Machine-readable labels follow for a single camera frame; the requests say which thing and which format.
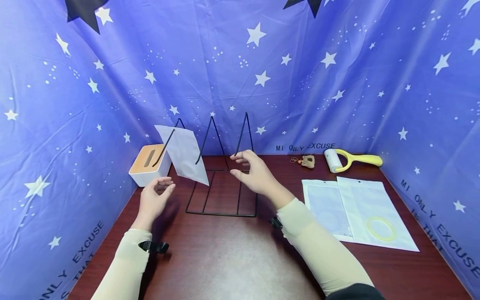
beige arm sleeve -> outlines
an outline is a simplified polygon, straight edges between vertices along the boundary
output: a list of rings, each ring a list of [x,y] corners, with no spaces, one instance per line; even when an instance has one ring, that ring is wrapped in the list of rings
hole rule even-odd
[[[138,300],[149,255],[138,244],[146,240],[152,240],[148,231],[130,229],[125,233],[92,300]]]
[[[277,211],[283,235],[297,249],[325,295],[355,283],[373,286],[350,251],[326,231],[297,198]]]

yellow ring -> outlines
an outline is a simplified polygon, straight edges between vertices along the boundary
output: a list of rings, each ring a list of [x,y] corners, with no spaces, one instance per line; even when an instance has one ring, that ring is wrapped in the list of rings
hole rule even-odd
[[[370,223],[374,220],[377,220],[377,221],[382,221],[384,222],[389,228],[390,230],[392,231],[392,236],[391,237],[388,237],[388,238],[384,238],[382,236],[380,236],[379,234],[377,234],[375,231],[373,231],[372,229],[372,226],[370,225]],[[379,217],[379,216],[372,216],[370,217],[368,220],[367,220],[367,229],[368,231],[370,231],[370,233],[376,237],[377,239],[379,240],[383,240],[383,241],[393,241],[395,238],[396,238],[396,231],[395,231],[395,228],[392,226],[392,224],[390,224],[390,222],[388,222],[387,220],[385,220],[384,218],[382,217]]]

black star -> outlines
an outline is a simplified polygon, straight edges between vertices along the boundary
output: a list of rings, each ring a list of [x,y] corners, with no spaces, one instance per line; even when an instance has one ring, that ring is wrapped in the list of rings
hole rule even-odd
[[[283,9],[288,8],[297,3],[300,3],[302,1],[305,1],[305,0],[288,0]],[[318,9],[320,8],[320,3],[322,2],[322,0],[307,0],[307,1],[308,1],[308,4],[310,5],[310,9],[312,10],[313,17],[316,18],[317,12],[318,12]]]
[[[95,11],[104,6],[108,0],[65,0],[67,5],[67,22],[76,18],[82,19],[88,26],[100,34],[98,23],[96,21]]]

white roller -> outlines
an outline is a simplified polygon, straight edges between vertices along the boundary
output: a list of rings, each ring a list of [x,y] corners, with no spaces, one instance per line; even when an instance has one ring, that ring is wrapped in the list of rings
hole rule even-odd
[[[343,165],[340,162],[340,158],[338,158],[338,154],[336,153],[335,149],[325,150],[324,155],[330,172],[338,173],[336,169],[343,167]]]

lint roller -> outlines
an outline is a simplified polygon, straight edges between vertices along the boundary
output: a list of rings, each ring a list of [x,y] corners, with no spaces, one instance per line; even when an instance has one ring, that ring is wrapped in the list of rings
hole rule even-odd
[[[338,158],[338,154],[343,155],[347,159],[347,165],[343,166]],[[342,149],[327,149],[324,152],[325,159],[327,160],[328,168],[332,173],[340,173],[346,171],[354,161],[360,161],[362,163],[381,166],[384,162],[377,155],[353,155]]]

